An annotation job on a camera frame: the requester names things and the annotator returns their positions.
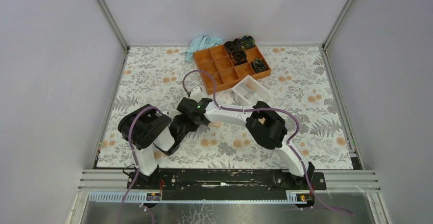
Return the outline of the beige card holder wallet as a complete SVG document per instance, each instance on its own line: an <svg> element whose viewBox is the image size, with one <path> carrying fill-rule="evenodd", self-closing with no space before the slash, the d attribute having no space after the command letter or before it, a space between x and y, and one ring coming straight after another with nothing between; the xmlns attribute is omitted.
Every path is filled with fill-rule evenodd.
<svg viewBox="0 0 433 224"><path fill-rule="evenodd" d="M222 124L223 124L222 122L217 121L217 122L211 122L209 124L209 126L210 127L215 127L215 128L220 128L222 126Z"/></svg>

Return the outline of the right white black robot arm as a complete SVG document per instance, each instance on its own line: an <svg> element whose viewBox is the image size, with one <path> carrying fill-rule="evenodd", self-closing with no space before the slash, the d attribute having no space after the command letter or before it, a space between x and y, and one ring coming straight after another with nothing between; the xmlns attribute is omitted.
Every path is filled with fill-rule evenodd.
<svg viewBox="0 0 433 224"><path fill-rule="evenodd" d="M299 189L306 189L313 183L315 167L304 159L292 143L294 135L289 135L285 120L280 116L284 110L271 108L258 101L254 106L218 104L210 98L196 101L184 97L177 107L169 126L176 143L180 143L190 132L199 126L212 122L223 122L245 127L255 142L263 148L274 150L287 165L293 175L293 183Z"/></svg>

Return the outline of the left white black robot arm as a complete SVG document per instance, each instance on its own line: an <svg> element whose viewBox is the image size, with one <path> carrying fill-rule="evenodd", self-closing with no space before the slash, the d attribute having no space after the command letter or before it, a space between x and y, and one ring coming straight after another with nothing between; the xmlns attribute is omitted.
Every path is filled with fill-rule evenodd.
<svg viewBox="0 0 433 224"><path fill-rule="evenodd" d="M158 163L154 149L169 156L179 148L182 140L198 127L184 114L177 113L174 118L170 118L150 104L140 107L120 120L117 129L132 147L141 185L151 189L158 184L159 176L155 172Z"/></svg>

